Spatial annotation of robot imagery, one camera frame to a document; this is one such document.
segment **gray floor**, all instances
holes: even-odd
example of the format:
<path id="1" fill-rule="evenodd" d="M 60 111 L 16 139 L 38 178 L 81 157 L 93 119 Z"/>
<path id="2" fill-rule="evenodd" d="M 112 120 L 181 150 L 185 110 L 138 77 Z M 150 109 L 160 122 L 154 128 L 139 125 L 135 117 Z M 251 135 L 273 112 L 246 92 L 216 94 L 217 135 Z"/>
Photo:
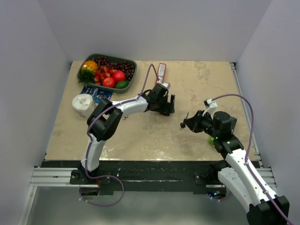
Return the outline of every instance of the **gray floor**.
<path id="1" fill-rule="evenodd" d="M 98 196 L 112 202 L 120 196 Z M 28 225 L 247 225 L 246 214 L 231 197 L 218 203 L 192 193 L 126 192 L 116 206 L 79 201 L 76 187 L 39 187 Z"/>

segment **toilet paper roll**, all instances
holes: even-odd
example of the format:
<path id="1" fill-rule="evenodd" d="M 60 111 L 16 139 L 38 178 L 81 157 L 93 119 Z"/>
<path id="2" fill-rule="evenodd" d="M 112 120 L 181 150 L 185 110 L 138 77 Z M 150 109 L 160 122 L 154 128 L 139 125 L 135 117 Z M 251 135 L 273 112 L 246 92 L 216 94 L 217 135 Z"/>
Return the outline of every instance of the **toilet paper roll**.
<path id="1" fill-rule="evenodd" d="M 79 115 L 89 117 L 95 109 L 95 102 L 91 95 L 81 94 L 73 99 L 72 106 Z"/>

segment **table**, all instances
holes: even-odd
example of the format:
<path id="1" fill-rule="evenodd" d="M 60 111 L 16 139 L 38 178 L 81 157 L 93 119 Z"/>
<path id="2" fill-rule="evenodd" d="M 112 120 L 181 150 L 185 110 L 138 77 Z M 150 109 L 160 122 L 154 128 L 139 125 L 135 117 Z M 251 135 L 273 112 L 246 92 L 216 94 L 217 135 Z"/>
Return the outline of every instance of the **table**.
<path id="1" fill-rule="evenodd" d="M 169 95 L 175 94 L 175 114 L 170 117 L 157 112 L 130 115 L 121 120 L 114 136 L 106 142 L 100 159 L 103 160 L 221 160 L 222 157 L 208 143 L 205 133 L 194 134 L 188 128 L 180 131 L 180 123 L 189 112 L 205 109 L 203 101 L 226 93 L 238 93 L 229 62 L 211 61 L 136 61 L 137 72 L 132 86 L 124 94 L 112 95 L 112 101 L 136 96 L 142 88 L 151 63 L 158 69 L 165 63 L 165 82 L 171 83 Z M 77 71 L 82 61 L 73 61 L 60 108 L 50 139 L 46 160 L 80 160 L 84 157 L 88 137 L 86 118 L 72 108 L 72 99 L 82 86 L 77 83 Z M 155 83 L 151 71 L 146 89 Z M 217 100 L 218 111 L 225 111 L 238 118 L 235 135 L 245 148 L 249 130 L 238 97 Z M 249 155 L 255 160 L 254 150 Z"/>

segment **green avocado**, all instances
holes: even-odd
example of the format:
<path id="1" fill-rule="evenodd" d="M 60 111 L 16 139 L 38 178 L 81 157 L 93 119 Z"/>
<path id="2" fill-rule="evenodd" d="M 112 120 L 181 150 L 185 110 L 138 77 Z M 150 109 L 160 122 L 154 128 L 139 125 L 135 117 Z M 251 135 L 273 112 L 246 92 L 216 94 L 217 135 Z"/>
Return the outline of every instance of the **green avocado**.
<path id="1" fill-rule="evenodd" d="M 129 81 L 120 81 L 120 82 L 117 82 L 117 84 L 114 88 L 123 89 L 123 88 L 126 88 L 128 85 L 129 85 Z"/>

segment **fruit basket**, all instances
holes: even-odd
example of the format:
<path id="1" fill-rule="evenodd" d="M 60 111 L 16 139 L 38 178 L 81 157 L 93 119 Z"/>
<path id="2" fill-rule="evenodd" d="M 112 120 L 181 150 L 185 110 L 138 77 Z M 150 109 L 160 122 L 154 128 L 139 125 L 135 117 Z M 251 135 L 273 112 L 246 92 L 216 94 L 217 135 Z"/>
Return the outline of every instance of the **fruit basket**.
<path id="1" fill-rule="evenodd" d="M 132 60 L 92 54 L 77 73 L 78 83 L 115 93 L 125 93 L 135 77 L 137 65 Z"/>

